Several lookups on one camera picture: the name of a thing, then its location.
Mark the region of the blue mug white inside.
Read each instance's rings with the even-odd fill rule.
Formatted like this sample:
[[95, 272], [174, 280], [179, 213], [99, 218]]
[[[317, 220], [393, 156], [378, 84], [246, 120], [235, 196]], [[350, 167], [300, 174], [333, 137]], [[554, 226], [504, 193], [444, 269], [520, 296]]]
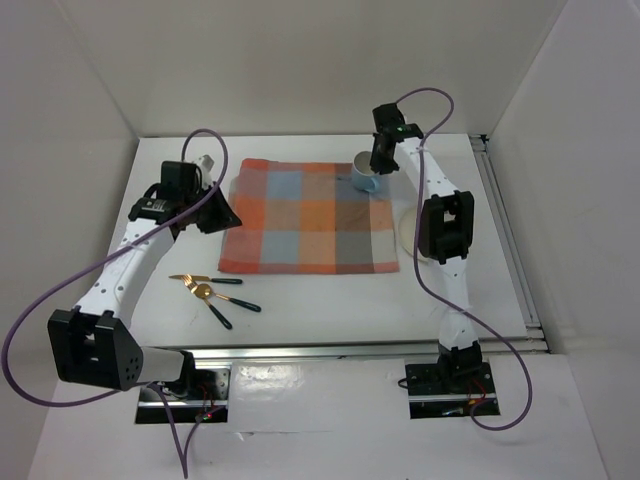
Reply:
[[369, 151], [359, 152], [351, 164], [351, 185], [360, 191], [369, 194], [379, 190], [380, 183], [378, 175], [370, 166], [371, 153]]

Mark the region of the gold fork black handle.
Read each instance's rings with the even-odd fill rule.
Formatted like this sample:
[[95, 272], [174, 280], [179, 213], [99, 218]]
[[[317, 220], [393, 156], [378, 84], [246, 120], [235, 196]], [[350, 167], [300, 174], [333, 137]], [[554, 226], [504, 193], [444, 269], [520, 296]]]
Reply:
[[233, 325], [231, 322], [211, 303], [209, 300], [213, 291], [206, 284], [197, 283], [191, 275], [183, 275], [182, 281], [185, 287], [198, 299], [203, 301], [208, 307], [209, 311], [217, 318], [222, 326], [227, 330], [232, 330]]

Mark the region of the cream round plate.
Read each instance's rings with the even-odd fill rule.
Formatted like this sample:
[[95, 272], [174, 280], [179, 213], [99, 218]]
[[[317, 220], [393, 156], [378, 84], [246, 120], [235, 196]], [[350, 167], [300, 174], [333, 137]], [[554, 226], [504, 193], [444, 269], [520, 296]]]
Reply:
[[404, 251], [413, 257], [417, 207], [407, 208], [397, 224], [397, 236]]

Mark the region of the gold spoon black handle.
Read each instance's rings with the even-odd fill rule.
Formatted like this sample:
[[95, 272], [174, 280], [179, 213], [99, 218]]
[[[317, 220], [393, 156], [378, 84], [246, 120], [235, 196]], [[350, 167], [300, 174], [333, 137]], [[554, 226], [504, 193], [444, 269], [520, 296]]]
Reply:
[[262, 308], [257, 304], [217, 293], [209, 285], [206, 284], [200, 284], [196, 286], [194, 294], [200, 299], [217, 298], [256, 313], [260, 313], [262, 311]]

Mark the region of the orange checkered cloth placemat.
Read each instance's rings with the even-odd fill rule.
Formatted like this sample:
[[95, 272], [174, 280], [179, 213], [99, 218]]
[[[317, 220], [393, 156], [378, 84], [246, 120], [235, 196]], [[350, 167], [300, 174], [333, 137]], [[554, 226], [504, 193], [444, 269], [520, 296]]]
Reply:
[[234, 274], [386, 274], [399, 269], [387, 179], [373, 193], [348, 163], [242, 161], [218, 269]]

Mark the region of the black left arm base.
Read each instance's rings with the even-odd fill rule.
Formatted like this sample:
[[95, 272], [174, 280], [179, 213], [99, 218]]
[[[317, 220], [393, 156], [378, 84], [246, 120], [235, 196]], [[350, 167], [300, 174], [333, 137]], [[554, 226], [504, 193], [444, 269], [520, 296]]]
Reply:
[[[166, 403], [176, 424], [226, 423], [228, 421], [228, 399], [231, 369], [216, 366], [198, 369], [186, 383], [160, 383]], [[168, 424], [160, 395], [149, 387], [141, 389], [138, 397], [135, 423], [137, 425]]]

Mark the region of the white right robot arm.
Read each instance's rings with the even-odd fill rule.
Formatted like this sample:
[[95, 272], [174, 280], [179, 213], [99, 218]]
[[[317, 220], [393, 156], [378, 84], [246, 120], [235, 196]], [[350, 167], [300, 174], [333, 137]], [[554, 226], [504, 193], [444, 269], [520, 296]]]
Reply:
[[416, 260], [428, 261], [433, 293], [447, 306], [440, 321], [435, 378], [457, 392], [482, 366], [482, 353], [469, 308], [466, 260], [473, 239], [475, 200], [448, 179], [415, 124], [391, 120], [376, 125], [370, 166], [382, 175], [404, 170], [419, 194], [417, 206], [401, 221], [417, 242]]

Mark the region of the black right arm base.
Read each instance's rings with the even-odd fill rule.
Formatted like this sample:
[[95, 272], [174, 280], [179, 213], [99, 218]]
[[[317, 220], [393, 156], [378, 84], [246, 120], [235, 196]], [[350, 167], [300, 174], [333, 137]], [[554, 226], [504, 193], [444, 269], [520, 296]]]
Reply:
[[447, 372], [440, 361], [409, 363], [397, 386], [408, 395], [411, 419], [468, 417], [500, 413], [493, 372], [482, 361], [476, 371], [456, 375]]

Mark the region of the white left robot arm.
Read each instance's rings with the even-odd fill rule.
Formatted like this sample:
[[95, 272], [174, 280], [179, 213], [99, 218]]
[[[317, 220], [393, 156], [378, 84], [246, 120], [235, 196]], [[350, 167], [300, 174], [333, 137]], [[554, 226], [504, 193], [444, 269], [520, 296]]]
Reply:
[[142, 197], [132, 207], [115, 259], [70, 310], [56, 310], [47, 330], [58, 376], [118, 391], [161, 382], [176, 399], [196, 390], [192, 354], [140, 346], [129, 331], [136, 305], [160, 260], [189, 225], [204, 234], [241, 226], [224, 195], [209, 189], [174, 200]]

